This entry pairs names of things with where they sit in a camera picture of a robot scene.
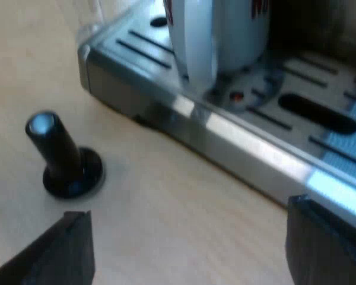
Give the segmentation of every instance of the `black knob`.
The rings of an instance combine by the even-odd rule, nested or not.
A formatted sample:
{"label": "black knob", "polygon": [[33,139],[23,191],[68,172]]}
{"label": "black knob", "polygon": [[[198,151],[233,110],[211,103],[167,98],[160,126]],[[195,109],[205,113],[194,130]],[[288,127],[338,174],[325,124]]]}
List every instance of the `black knob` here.
{"label": "black knob", "polygon": [[46,160],[43,184],[52,195],[74,198],[101,185],[104,170],[99,155],[89,148],[78,148],[56,113],[34,114],[25,131]]}

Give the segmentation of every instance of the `wooden table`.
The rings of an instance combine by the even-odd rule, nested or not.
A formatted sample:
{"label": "wooden table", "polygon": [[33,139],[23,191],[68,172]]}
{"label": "wooden table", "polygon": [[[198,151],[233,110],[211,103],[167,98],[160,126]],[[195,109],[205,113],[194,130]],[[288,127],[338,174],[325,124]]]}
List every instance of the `wooden table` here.
{"label": "wooden table", "polygon": [[[113,1],[115,13],[130,2]],[[40,109],[104,158],[97,195],[59,201],[43,189],[45,163],[24,132]],[[66,210],[92,210],[94,284],[292,284],[283,208],[87,94],[57,2],[0,0],[0,265]]]}

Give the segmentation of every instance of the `metal base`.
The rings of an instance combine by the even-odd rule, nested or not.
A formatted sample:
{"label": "metal base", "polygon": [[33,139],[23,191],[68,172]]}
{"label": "metal base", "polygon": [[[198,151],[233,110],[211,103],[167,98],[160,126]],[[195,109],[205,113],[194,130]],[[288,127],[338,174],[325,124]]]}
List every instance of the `metal base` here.
{"label": "metal base", "polygon": [[83,175],[76,180],[60,180],[50,176],[49,169],[43,172],[46,190],[58,198],[70,199],[98,190],[104,180],[104,168],[99,155],[85,147],[79,148],[83,163]]}
{"label": "metal base", "polygon": [[196,94],[179,72],[159,1],[142,1],[79,49],[81,82],[281,204],[308,193],[356,227],[356,69],[269,50]]}

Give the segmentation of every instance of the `white mug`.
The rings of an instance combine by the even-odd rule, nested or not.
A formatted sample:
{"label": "white mug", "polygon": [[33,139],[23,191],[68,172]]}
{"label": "white mug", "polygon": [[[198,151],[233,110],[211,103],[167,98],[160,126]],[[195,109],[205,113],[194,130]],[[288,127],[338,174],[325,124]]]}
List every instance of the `white mug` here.
{"label": "white mug", "polygon": [[268,42],[271,0],[164,0],[176,61],[210,89],[219,72],[252,64]]}

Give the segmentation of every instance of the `black object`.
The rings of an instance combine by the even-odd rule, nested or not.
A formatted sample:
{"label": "black object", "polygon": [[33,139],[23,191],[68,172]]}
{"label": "black object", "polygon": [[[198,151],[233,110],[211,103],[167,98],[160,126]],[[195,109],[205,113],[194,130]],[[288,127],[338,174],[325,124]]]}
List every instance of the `black object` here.
{"label": "black object", "polygon": [[286,256],[295,285],[356,285],[356,228],[308,199],[289,199]]}
{"label": "black object", "polygon": [[91,213],[66,212],[0,268],[0,284],[90,285],[94,274]]}
{"label": "black object", "polygon": [[52,195],[78,197],[103,181],[99,155],[89,148],[77,148],[56,113],[36,113],[25,131],[46,160],[43,184]]}

